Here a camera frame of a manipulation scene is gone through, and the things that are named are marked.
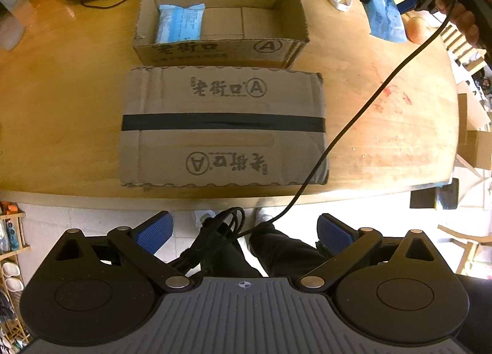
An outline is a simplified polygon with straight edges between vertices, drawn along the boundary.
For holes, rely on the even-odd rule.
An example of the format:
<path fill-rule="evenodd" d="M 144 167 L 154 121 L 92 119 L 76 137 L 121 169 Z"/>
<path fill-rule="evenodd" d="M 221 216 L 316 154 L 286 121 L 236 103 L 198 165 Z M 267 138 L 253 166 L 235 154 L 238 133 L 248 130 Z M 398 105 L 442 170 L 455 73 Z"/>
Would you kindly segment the open cardboard box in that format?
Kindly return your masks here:
<path fill-rule="evenodd" d="M 199 4 L 197 38 L 158 42 L 160 6 Z M 145 66 L 288 68 L 308 41 L 301 0 L 141 0 L 133 48 Z"/>

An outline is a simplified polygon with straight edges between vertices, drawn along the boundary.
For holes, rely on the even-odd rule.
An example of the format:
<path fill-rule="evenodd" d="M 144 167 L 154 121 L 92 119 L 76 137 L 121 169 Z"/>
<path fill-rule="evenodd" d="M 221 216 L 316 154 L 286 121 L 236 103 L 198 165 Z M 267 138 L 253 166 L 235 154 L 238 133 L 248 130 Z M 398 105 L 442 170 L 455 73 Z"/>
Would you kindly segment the left white shoe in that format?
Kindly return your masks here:
<path fill-rule="evenodd" d="M 195 211 L 193 215 L 194 215 L 195 227 L 198 230 L 200 230 L 204 222 L 210 218 L 214 218 L 216 216 L 216 213 L 212 210 L 202 210 L 202 211 Z"/>

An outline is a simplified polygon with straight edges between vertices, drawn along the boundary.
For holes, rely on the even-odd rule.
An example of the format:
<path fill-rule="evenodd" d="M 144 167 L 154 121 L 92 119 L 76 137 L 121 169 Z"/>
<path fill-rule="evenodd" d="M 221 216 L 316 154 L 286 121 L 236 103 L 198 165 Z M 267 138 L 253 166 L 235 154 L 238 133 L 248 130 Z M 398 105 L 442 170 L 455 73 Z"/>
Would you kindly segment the wooden shoe rack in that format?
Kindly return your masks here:
<path fill-rule="evenodd" d="M 31 341 L 20 313 L 25 287 L 18 256 L 30 247 L 25 242 L 25 213 L 10 201 L 1 201 L 1 353 L 19 353 Z"/>

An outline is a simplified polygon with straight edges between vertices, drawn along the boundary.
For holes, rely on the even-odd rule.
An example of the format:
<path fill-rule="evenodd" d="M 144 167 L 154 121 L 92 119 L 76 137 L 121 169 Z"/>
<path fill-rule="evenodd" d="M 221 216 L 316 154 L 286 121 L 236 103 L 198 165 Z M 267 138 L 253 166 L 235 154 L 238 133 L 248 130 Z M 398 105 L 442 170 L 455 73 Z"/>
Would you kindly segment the right white shoe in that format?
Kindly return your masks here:
<path fill-rule="evenodd" d="M 261 223 L 270 221 L 273 218 L 269 209 L 263 208 L 263 207 L 262 208 L 256 208 L 253 215 L 254 215 L 254 225 L 255 226 L 258 226 Z"/>

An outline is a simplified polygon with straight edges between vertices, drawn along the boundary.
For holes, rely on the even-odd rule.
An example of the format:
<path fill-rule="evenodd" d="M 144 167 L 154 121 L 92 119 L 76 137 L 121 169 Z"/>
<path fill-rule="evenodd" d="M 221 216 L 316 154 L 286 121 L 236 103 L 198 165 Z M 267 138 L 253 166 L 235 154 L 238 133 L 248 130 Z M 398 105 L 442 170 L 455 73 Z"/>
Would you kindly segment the wooden chair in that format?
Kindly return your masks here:
<path fill-rule="evenodd" d="M 470 74 L 475 74 L 486 66 L 485 49 L 471 46 L 455 25 L 448 24 L 440 35 L 451 59 Z"/>

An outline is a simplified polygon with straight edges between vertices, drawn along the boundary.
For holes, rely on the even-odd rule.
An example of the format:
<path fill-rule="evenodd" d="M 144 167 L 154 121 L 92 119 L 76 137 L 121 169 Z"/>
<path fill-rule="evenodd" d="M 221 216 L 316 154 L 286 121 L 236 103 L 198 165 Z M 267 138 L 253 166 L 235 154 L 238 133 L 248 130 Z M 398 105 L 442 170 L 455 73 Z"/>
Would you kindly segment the blue wet wipes pack barcode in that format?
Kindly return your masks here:
<path fill-rule="evenodd" d="M 205 4 L 179 7 L 161 4 L 158 7 L 157 44 L 196 41 L 200 39 Z"/>

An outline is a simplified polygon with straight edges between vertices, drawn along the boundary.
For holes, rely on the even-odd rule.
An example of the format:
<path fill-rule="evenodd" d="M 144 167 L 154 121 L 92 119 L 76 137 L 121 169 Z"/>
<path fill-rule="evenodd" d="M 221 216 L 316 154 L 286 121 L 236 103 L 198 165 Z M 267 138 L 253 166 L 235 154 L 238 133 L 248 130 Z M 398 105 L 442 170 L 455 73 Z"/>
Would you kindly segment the red yellow apple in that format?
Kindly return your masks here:
<path fill-rule="evenodd" d="M 404 24 L 407 38 L 415 43 L 424 43 L 431 35 L 427 22 L 421 17 L 409 18 Z"/>

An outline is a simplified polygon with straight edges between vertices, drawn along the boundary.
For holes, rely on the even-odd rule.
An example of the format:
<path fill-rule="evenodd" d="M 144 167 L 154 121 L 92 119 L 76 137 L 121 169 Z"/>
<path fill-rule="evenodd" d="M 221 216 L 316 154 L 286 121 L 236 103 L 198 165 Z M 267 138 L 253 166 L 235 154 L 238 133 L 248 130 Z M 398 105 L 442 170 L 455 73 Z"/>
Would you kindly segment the white shoe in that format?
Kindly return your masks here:
<path fill-rule="evenodd" d="M 254 215 L 254 225 L 255 226 L 258 226 L 261 223 L 270 221 L 273 218 L 269 209 L 263 208 L 263 207 L 262 208 L 256 208 L 253 215 Z"/>
<path fill-rule="evenodd" d="M 193 215 L 194 215 L 195 227 L 198 230 L 200 230 L 204 222 L 210 218 L 214 218 L 216 216 L 216 213 L 212 210 L 202 210 L 202 211 L 195 211 Z"/>

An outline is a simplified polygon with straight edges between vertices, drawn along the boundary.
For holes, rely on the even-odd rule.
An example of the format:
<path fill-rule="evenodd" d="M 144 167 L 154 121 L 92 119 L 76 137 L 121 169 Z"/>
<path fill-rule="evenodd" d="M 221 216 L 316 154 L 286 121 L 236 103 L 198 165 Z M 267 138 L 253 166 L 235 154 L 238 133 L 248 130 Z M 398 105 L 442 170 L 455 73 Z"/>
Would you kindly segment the dark frosted glass bottle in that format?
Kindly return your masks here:
<path fill-rule="evenodd" d="M 1 0 L 1 49 L 11 51 L 22 39 L 24 26 L 13 15 L 18 0 Z"/>

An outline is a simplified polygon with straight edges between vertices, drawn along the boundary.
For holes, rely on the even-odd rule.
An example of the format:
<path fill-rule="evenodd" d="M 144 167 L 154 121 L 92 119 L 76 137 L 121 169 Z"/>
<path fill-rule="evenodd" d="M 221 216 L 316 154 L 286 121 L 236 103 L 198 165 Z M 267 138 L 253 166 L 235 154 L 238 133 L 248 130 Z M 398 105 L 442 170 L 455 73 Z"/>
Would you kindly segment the blue wet wipes pack wave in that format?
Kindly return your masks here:
<path fill-rule="evenodd" d="M 363 8 L 372 36 L 388 42 L 407 42 L 404 22 L 395 0 L 369 0 Z"/>

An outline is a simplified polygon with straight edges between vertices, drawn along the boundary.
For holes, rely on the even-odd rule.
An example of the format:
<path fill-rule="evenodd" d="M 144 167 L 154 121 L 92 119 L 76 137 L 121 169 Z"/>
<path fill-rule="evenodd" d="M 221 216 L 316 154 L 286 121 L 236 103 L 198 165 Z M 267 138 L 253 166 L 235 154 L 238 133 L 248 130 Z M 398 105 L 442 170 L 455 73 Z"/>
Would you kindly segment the cardboard box beside table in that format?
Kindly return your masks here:
<path fill-rule="evenodd" d="M 459 93 L 459 142 L 457 154 L 472 167 L 491 169 L 490 118 L 472 94 Z"/>

